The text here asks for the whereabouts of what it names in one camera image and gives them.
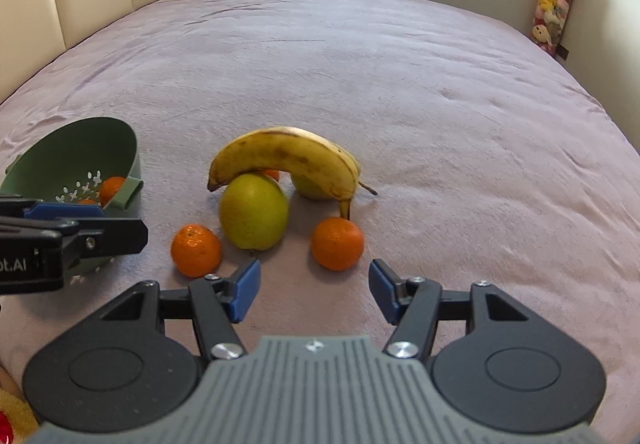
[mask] blue gripper pad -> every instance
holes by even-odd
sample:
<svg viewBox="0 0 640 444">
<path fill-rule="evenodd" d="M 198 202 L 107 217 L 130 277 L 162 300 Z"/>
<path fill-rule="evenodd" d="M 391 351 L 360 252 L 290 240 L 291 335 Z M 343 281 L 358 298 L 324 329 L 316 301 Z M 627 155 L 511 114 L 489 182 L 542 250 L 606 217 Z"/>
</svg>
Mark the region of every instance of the blue gripper pad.
<svg viewBox="0 0 640 444">
<path fill-rule="evenodd" d="M 401 318 L 401 309 L 396 297 L 396 288 L 376 261 L 371 262 L 369 265 L 369 290 L 382 311 L 386 322 L 391 325 L 398 325 Z"/>
<path fill-rule="evenodd" d="M 249 312 L 249 307 L 260 290 L 260 262 L 254 260 L 240 270 L 238 277 L 233 278 L 236 282 L 236 290 L 234 297 L 226 304 L 226 315 L 231 323 L 240 323 Z"/>
<path fill-rule="evenodd" d="M 104 217 L 104 211 L 97 204 L 63 204 L 43 202 L 24 212 L 24 218 L 31 220 L 55 220 L 59 218 Z"/>
</svg>

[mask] colander handle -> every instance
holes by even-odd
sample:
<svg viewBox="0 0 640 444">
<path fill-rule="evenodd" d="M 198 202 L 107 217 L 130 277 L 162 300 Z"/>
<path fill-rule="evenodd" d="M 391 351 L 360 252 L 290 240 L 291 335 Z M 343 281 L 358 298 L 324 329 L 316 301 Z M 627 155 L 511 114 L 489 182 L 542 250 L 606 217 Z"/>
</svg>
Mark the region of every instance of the colander handle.
<svg viewBox="0 0 640 444">
<path fill-rule="evenodd" d="M 9 175 L 9 172 L 12 170 L 12 168 L 15 166 L 15 163 L 17 163 L 18 161 L 20 161 L 20 158 L 22 157 L 22 154 L 19 153 L 18 155 L 15 156 L 14 162 L 11 163 L 9 166 L 7 166 L 4 169 L 4 174 L 5 175 Z"/>
<path fill-rule="evenodd" d="M 127 177 L 125 182 L 122 183 L 122 186 L 113 196 L 111 201 L 109 202 L 109 206 L 113 206 L 114 208 L 120 209 L 122 211 L 126 211 L 131 206 L 133 199 L 135 199 L 142 187 L 144 186 L 144 182 L 142 179 L 138 179 L 137 177 Z"/>
</svg>

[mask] pink bedsheet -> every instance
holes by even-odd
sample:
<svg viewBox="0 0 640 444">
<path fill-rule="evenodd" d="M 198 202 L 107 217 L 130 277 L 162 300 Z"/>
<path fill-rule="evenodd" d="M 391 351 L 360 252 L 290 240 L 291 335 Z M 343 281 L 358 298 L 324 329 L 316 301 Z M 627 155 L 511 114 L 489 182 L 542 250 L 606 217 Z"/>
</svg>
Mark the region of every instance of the pink bedsheet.
<svg viewBox="0 0 640 444">
<path fill-rule="evenodd" d="M 183 287 L 174 231 L 219 231 L 211 158 L 236 135 L 284 124 L 352 151 L 380 196 L 354 201 L 367 247 L 343 274 L 319 268 L 307 242 L 337 205 L 292 197 L 283 243 L 262 255 L 246 342 L 368 333 L 381 345 L 391 328 L 367 290 L 374 257 L 447 289 L 486 278 L 602 360 L 596 428 L 607 439 L 640 431 L 640 159 L 600 104 L 505 24 L 422 0 L 163 0 L 0 106 L 0 167 L 94 115 L 139 136 L 150 242 L 62 291 L 2 298 L 0 359 L 18 380 L 38 348 L 136 281 Z M 245 258 L 225 242 L 221 274 Z M 458 329 L 442 324 L 440 343 Z"/>
</svg>

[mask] red object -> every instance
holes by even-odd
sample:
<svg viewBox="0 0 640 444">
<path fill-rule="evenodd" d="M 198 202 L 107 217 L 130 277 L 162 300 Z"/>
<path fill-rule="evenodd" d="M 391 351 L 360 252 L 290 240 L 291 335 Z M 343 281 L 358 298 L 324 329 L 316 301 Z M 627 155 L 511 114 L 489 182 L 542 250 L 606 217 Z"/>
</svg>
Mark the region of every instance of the red object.
<svg viewBox="0 0 640 444">
<path fill-rule="evenodd" d="M 0 444 L 12 444 L 14 441 L 14 429 L 9 419 L 0 411 Z"/>
</svg>

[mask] logo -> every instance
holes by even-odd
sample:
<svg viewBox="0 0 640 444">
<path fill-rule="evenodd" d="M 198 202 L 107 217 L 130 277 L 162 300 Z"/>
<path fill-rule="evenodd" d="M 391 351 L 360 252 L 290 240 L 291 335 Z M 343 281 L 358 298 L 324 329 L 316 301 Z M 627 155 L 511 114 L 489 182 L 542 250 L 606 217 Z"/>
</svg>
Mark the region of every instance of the logo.
<svg viewBox="0 0 640 444">
<path fill-rule="evenodd" d="M 324 343 L 318 341 L 317 339 L 314 339 L 312 341 L 306 342 L 305 347 L 309 352 L 318 354 L 318 352 L 322 351 L 322 349 L 324 348 Z"/>
<path fill-rule="evenodd" d="M 14 271 L 26 271 L 27 259 L 2 259 L 0 258 L 0 273 L 13 273 Z"/>
</svg>

